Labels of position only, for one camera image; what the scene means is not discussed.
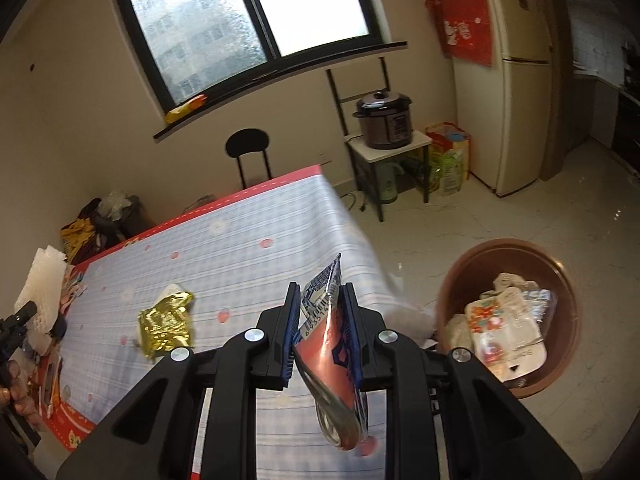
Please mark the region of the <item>crushed red drink can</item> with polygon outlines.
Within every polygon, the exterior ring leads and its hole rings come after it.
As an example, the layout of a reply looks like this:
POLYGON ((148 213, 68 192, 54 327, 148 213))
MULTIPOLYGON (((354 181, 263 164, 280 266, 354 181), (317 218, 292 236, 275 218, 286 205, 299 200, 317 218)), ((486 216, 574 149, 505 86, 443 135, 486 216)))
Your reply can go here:
POLYGON ((367 396, 352 376, 341 284, 341 258, 335 257, 304 287, 304 322, 294 337, 293 356, 314 397, 322 434, 336 448, 350 451, 368 436, 369 414, 367 396))

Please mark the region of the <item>gold foil wrapper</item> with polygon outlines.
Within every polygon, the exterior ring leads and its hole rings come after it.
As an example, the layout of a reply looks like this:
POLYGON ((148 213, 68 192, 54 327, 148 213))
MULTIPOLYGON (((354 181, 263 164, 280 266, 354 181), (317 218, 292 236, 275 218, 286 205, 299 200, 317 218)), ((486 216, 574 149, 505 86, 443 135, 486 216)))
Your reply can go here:
POLYGON ((192 292, 177 290, 139 312, 139 346, 147 359, 154 361, 177 348, 192 346, 193 300, 192 292))

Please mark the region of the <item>brown round trash bin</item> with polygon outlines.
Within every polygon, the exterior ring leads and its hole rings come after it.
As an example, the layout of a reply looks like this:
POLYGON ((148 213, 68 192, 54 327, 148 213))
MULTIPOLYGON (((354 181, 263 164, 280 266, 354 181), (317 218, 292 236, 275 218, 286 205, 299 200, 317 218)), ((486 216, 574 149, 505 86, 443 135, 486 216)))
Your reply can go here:
POLYGON ((438 350, 472 352, 520 399, 565 372, 580 335, 575 287, 538 246, 497 238, 465 252, 448 271, 436 306, 438 350))

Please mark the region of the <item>yellow clothes pile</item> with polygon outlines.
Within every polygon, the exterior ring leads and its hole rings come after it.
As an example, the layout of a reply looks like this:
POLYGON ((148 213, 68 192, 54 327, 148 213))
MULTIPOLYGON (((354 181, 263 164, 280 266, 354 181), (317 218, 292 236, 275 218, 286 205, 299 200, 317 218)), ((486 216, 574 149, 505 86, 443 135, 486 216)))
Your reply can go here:
POLYGON ((99 197, 90 200, 83 206, 77 218, 67 226, 63 226, 60 234, 67 262, 76 266, 93 256, 103 252, 106 237, 94 223, 101 203, 99 197))

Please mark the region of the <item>green kettle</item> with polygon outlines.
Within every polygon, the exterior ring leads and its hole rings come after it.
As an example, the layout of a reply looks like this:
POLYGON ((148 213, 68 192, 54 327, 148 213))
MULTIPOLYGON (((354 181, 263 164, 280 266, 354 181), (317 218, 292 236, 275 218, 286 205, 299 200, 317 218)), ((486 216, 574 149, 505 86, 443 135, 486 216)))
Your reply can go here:
POLYGON ((396 178, 402 176, 405 171, 397 162, 378 162, 375 165, 375 172, 380 202, 383 205, 393 203, 398 197, 396 178))

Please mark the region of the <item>white small side table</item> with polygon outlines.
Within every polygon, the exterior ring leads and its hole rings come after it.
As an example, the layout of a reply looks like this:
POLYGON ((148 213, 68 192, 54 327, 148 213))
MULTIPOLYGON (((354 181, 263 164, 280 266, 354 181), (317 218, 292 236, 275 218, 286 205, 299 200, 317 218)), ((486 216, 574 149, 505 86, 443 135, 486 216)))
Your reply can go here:
POLYGON ((424 204, 430 201, 430 147, 433 140, 414 130, 410 142, 400 148, 371 148, 363 136, 346 136, 345 145, 352 163, 356 187, 375 206, 378 221, 384 221, 383 206, 393 203, 399 195, 399 185, 411 174, 402 168, 409 155, 420 154, 418 175, 413 180, 422 191, 424 204))

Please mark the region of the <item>colourful shopping bag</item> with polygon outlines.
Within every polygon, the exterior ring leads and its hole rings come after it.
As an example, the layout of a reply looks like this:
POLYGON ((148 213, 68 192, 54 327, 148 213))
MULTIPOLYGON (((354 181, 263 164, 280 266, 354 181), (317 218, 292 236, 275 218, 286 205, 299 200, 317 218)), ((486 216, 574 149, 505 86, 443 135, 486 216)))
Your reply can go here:
POLYGON ((471 136, 452 122, 428 126, 425 133, 432 140, 430 191, 441 196, 460 192, 469 179, 471 136))

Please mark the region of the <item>black round stool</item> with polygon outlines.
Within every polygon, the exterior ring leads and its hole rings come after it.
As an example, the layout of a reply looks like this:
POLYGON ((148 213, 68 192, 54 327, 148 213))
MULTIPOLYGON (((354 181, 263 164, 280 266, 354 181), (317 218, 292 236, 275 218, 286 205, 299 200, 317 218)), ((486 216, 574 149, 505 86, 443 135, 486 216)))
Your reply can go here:
POLYGON ((235 131, 235 133, 232 133, 232 135, 228 137, 224 150, 230 158, 235 160, 236 166, 238 166, 243 190, 247 189, 247 182, 241 158, 247 154, 261 154, 266 175, 268 179, 272 178, 272 171, 267 153, 269 144, 270 137, 268 136, 268 133, 258 128, 243 128, 235 131))

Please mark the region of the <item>black electric pressure cooker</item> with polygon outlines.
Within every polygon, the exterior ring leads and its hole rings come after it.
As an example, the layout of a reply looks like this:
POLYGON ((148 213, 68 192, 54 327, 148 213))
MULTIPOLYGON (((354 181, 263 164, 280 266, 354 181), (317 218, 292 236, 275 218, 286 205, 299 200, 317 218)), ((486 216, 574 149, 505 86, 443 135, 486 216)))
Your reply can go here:
POLYGON ((403 148, 412 140, 411 99, 395 91, 378 90, 357 101, 352 114, 369 148, 403 148))

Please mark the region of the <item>yellow orange snack bag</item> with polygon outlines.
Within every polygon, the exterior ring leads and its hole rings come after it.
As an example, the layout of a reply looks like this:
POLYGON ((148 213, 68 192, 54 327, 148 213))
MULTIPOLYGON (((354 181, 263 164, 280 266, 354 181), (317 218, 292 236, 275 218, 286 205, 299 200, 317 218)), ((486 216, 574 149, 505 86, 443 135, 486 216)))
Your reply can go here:
POLYGON ((185 103, 179 106, 176 106, 175 108, 173 108, 172 110, 166 113, 164 117, 165 124, 172 125, 175 122, 178 122, 178 120, 185 118, 186 116, 189 116, 190 114, 194 113, 196 110, 204 106, 206 104, 206 101, 207 101, 207 96, 201 93, 198 96, 194 96, 189 101, 186 101, 185 103))

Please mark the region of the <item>cream two-door refrigerator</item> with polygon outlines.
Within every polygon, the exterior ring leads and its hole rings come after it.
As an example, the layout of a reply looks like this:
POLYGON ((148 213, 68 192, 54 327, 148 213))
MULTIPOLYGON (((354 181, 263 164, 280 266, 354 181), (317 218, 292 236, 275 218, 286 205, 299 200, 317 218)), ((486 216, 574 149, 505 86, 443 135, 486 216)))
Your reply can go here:
POLYGON ((551 107, 551 58, 540 0, 488 0, 492 65, 451 58, 470 170, 498 196, 540 176, 551 107))

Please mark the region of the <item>black framed window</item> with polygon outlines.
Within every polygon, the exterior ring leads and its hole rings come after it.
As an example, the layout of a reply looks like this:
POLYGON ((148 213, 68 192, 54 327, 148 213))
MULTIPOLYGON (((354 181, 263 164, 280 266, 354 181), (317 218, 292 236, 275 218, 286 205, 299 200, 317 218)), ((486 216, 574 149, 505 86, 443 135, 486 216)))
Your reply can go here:
POLYGON ((155 142, 268 84, 408 46, 384 32, 373 0, 115 1, 162 112, 207 96, 155 142))

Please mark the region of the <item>red fridge cover cloth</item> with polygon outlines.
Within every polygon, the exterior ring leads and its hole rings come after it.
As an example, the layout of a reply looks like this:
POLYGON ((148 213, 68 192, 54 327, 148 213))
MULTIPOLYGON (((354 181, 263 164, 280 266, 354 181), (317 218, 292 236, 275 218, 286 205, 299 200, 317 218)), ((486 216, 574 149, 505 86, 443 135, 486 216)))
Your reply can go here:
POLYGON ((492 65, 488 0, 425 0, 447 58, 492 65))

